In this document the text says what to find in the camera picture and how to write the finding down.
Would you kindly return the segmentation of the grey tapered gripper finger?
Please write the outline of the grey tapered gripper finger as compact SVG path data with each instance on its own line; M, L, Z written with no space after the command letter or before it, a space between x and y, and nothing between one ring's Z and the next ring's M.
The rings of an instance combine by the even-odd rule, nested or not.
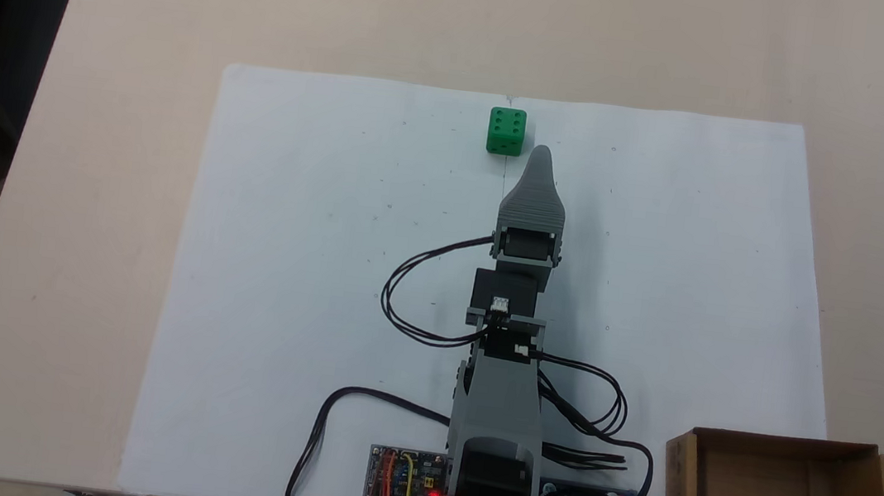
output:
M556 189L553 160L550 148L534 146L517 184L500 202L497 231L513 228L561 238L566 210Z

